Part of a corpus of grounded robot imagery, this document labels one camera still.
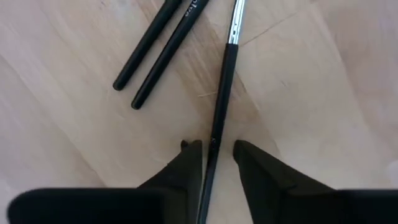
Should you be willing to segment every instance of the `wood grain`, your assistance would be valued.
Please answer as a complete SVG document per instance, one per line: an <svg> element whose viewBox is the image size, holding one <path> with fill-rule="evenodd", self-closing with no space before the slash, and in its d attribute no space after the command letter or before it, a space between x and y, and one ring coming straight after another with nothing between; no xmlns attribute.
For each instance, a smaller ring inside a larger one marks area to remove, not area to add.
<svg viewBox="0 0 398 224"><path fill-rule="evenodd" d="M0 223L37 187L135 187L208 141L232 1L210 1L140 111L111 84L163 0L0 1ZM398 3L247 2L209 223L250 223L233 142L337 189L398 187Z"/></svg>

